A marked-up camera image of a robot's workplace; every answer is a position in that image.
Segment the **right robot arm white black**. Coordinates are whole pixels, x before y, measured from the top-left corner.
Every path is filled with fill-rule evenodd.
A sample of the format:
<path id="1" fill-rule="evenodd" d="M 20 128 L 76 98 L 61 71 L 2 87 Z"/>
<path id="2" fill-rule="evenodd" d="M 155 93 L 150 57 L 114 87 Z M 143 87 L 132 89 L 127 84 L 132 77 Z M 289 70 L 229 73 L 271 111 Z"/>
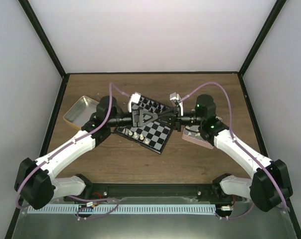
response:
<path id="1" fill-rule="evenodd" d="M 184 112 L 181 97 L 170 95 L 173 107 L 158 115 L 180 129 L 181 126 L 198 126 L 200 137 L 213 147 L 223 151 L 237 162 L 249 175 L 240 178 L 224 174 L 214 180 L 212 194 L 219 201 L 236 195 L 252 202 L 263 212 L 283 204 L 293 195 L 286 164 L 271 160 L 241 141 L 216 115 L 216 104 L 210 95 L 200 95 L 192 112 Z"/>

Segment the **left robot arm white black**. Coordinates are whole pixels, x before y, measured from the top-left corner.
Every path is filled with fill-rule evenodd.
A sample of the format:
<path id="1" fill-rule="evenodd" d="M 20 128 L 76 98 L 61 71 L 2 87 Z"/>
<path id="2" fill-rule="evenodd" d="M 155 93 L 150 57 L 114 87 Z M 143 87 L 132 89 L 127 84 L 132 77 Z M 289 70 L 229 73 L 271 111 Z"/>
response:
<path id="1" fill-rule="evenodd" d="M 93 195 L 91 182 L 82 175 L 58 178 L 58 174 L 81 155 L 99 146 L 118 126 L 144 126 L 158 118 L 145 110 L 124 112 L 111 95 L 102 97 L 89 120 L 67 142 L 54 151 L 19 166 L 14 188 L 16 199 L 23 198 L 34 209 L 41 209 L 52 199 L 77 196 L 88 201 Z"/>

